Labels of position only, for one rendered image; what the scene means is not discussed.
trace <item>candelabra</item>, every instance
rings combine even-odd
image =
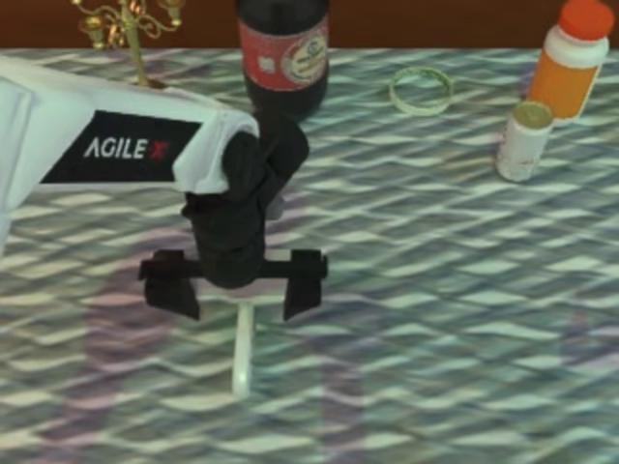
[[[82,0],[71,0],[86,16],[79,21],[79,30],[88,35],[96,49],[120,48],[127,43],[137,71],[137,84],[162,88],[164,85],[146,75],[139,42],[139,31],[151,39],[163,32],[174,32],[182,24],[181,9],[186,0],[157,0],[167,10],[171,26],[166,26],[147,13],[146,0],[116,0],[119,8],[103,5],[94,10],[82,6]]]

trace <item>wooden wall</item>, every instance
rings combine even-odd
[[[99,5],[103,0],[83,0]],[[234,0],[187,0],[158,47],[238,46]],[[539,47],[563,0],[332,0],[335,47]],[[619,14],[619,0],[605,0]],[[152,11],[159,13],[155,0]],[[0,47],[89,47],[71,0],[5,0]],[[619,46],[619,26],[612,35]]]

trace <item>red label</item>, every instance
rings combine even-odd
[[[311,86],[327,70],[327,16],[318,25],[294,36],[269,36],[240,23],[243,67],[260,87],[291,91]]]

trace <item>white can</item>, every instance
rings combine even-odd
[[[510,113],[496,156],[496,170],[508,181],[533,177],[553,127],[550,108],[539,101],[521,101]]]

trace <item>can lid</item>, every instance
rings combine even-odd
[[[582,41],[598,41],[612,31],[615,14],[600,0],[569,0],[561,9],[559,27]]]
[[[528,129],[546,129],[554,119],[552,110],[540,101],[521,101],[512,114],[519,124]]]

